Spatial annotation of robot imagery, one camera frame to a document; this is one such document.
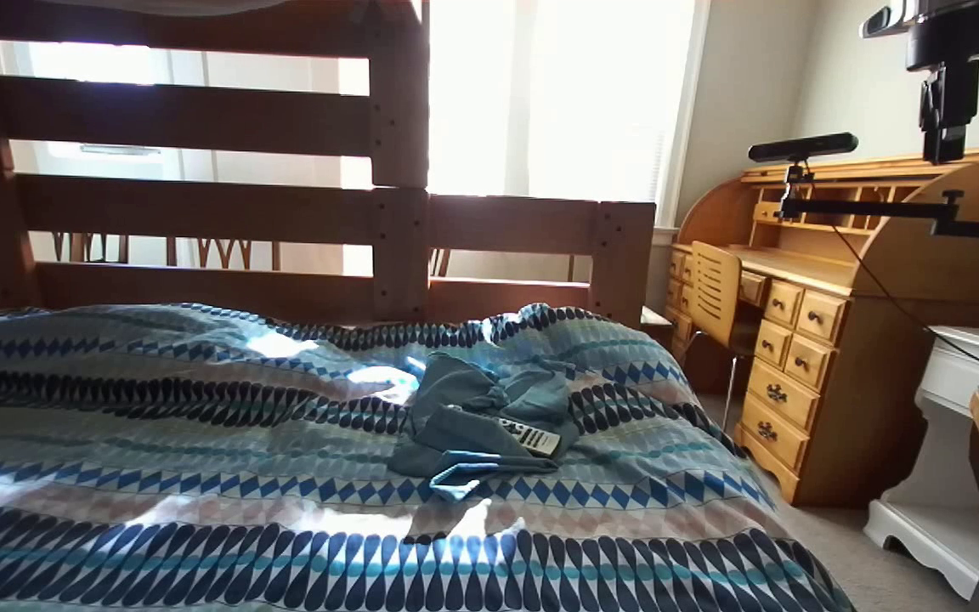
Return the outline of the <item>blue patterned bed comforter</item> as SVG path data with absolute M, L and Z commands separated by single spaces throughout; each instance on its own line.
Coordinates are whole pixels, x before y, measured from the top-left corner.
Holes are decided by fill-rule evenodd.
M 387 468 L 441 352 L 550 366 L 582 437 L 466 501 Z M 574 305 L 0 316 L 0 612 L 852 612 L 647 332 Z

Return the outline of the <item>crumpled blue-grey clothes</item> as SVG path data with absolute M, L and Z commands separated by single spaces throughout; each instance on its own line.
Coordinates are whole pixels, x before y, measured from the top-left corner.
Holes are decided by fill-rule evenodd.
M 554 472 L 582 437 L 569 400 L 562 371 L 441 352 L 406 405 L 387 468 L 445 501 L 466 501 L 485 478 Z

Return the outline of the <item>wooden roll-top desk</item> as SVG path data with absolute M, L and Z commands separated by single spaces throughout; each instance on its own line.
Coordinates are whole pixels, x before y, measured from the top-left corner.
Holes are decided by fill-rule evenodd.
M 817 200 L 931 204 L 979 221 L 979 154 L 819 164 Z M 783 170 L 706 189 L 675 226 L 667 311 L 744 365 L 736 437 L 799 507 L 862 507 L 910 472 L 934 325 L 979 325 L 979 237 L 922 216 L 780 214 Z

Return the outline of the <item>white side table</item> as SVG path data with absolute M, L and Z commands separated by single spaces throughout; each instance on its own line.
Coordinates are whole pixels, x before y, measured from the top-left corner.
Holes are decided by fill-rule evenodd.
M 979 325 L 934 325 L 914 392 L 923 419 L 914 468 L 868 507 L 862 532 L 900 544 L 937 571 L 959 597 L 979 589 L 979 481 L 970 459 L 979 392 Z

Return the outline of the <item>wooden bunk bed frame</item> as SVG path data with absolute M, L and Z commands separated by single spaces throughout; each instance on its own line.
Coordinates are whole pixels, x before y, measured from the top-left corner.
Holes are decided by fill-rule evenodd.
M 0 0 L 0 44 L 148 44 L 254 58 L 361 58 L 368 87 L 258 93 L 0 72 L 0 311 L 87 303 L 222 303 L 301 322 L 462 319 L 527 303 L 631 322 L 647 300 L 654 209 L 631 200 L 435 195 L 428 170 L 428 0 Z M 18 140 L 229 154 L 353 154 L 364 187 L 210 177 L 28 172 Z M 368 243 L 374 273 L 100 260 L 100 237 L 201 237 L 215 248 Z

